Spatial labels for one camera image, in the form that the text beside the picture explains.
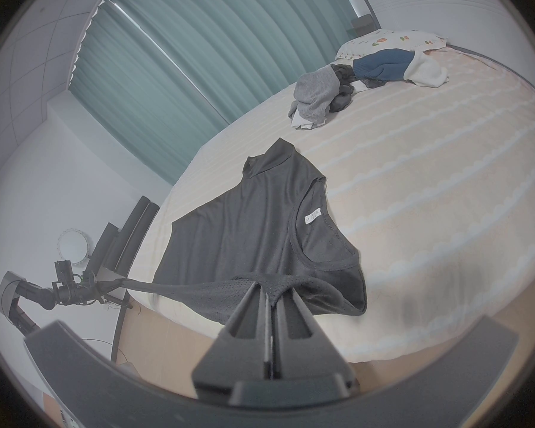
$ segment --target headboard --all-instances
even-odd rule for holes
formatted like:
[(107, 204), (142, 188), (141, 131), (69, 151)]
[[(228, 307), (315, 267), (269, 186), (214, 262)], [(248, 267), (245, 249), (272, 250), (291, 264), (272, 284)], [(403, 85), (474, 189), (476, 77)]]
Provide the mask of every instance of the headboard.
[(376, 28), (447, 37), (453, 48), (497, 62), (535, 87), (535, 50), (500, 0), (364, 0)]

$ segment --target curtain gap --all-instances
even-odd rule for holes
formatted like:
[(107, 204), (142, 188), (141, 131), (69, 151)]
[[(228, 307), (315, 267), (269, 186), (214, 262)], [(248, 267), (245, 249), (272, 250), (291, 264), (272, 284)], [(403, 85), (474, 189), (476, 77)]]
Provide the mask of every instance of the curtain gap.
[(167, 53), (164, 52), (164, 50), (157, 44), (157, 42), (156, 42), (155, 40), (153, 40), (153, 39), (150, 37), (150, 35), (149, 35), (147, 32), (145, 32), (145, 31), (141, 28), (141, 26), (140, 26), (139, 24), (137, 24), (137, 23), (135, 22), (135, 20), (134, 20), (131, 16), (129, 16), (129, 15), (125, 12), (125, 10), (123, 10), (118, 4), (116, 4), (116, 3), (115, 3), (114, 1), (112, 1), (112, 0), (106, 0), (106, 1), (109, 2), (111, 5), (113, 5), (119, 12), (121, 12), (121, 14), (122, 14), (123, 16), (125, 16), (125, 18), (127, 18), (127, 19), (128, 19), (128, 20), (129, 20), (135, 27), (137, 27), (137, 29), (139, 29), (139, 30), (141, 31), (141, 33), (142, 33), (143, 35), (145, 35), (145, 36), (149, 39), (149, 41), (150, 41), (151, 43), (153, 43), (153, 45), (154, 45), (154, 46), (155, 46), (155, 47), (156, 47), (156, 48), (157, 48), (157, 49), (164, 55), (164, 57), (167, 58), (167, 60), (168, 60), (169, 62), (171, 62), (171, 64), (172, 64), (172, 65), (173, 65), (173, 66), (174, 66), (174, 67), (175, 67), (175, 68), (176, 68), (176, 69), (177, 69), (177, 70), (178, 70), (178, 71), (179, 71), (179, 72), (180, 72), (180, 73), (181, 73), (181, 74), (188, 80), (188, 82), (190, 82), (190, 84), (192, 85), (192, 87), (195, 88), (195, 89), (197, 90), (197, 92), (202, 96), (202, 98), (204, 98), (204, 99), (207, 101), (207, 103), (212, 107), (212, 109), (214, 109), (214, 111), (218, 114), (218, 116), (220, 116), (220, 118), (226, 123), (226, 125), (230, 125), (230, 122), (228, 122), (228, 121), (224, 118), (224, 116), (222, 116), (222, 114), (220, 113), (220, 111), (218, 111), (218, 110), (216, 109), (216, 107), (210, 102), (210, 100), (206, 97), (206, 95), (204, 95), (204, 93), (202, 93), (202, 91), (199, 89), (199, 87), (198, 87), (196, 84), (194, 84), (194, 82), (192, 82), (192, 80), (188, 77), (188, 75), (186, 75), (186, 73), (185, 73), (185, 72), (184, 72), (184, 71), (183, 71), (183, 70), (176, 64), (176, 62), (173, 61), (173, 60), (171, 59), (171, 57), (170, 57)]

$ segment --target pile of clothes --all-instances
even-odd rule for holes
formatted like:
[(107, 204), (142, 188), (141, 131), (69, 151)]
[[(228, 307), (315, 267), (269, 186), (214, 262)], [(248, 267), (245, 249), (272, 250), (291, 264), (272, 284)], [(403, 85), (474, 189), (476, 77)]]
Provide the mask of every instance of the pile of clothes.
[(293, 128), (310, 130), (324, 124), (329, 112), (344, 110), (355, 93), (388, 81), (440, 87), (448, 81), (448, 70), (420, 51), (384, 49), (356, 59), (352, 67), (331, 64), (302, 75), (287, 115)]

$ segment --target bed sheet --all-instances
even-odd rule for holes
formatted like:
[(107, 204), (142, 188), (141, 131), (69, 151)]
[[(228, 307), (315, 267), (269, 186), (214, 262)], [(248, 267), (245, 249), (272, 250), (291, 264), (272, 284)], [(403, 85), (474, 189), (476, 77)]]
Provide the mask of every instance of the bed sheet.
[[(228, 126), (172, 188), (129, 277), (151, 282), (171, 223), (234, 187), (246, 158), (281, 137), (328, 178), (330, 214), (360, 252), (366, 313), (315, 317), (345, 359), (416, 352), (505, 307), (535, 277), (535, 91), (492, 62), (430, 55), (449, 71), (438, 89), (387, 83), (300, 131), (287, 117), (291, 85)], [(131, 295), (207, 336), (222, 327)]]

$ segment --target tiled ceiling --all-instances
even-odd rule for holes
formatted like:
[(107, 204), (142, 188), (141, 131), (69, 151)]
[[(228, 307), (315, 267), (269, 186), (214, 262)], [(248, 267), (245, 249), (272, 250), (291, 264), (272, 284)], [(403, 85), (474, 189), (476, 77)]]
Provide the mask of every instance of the tiled ceiling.
[(73, 52), (98, 0), (36, 0), (0, 50), (0, 169), (66, 89)]

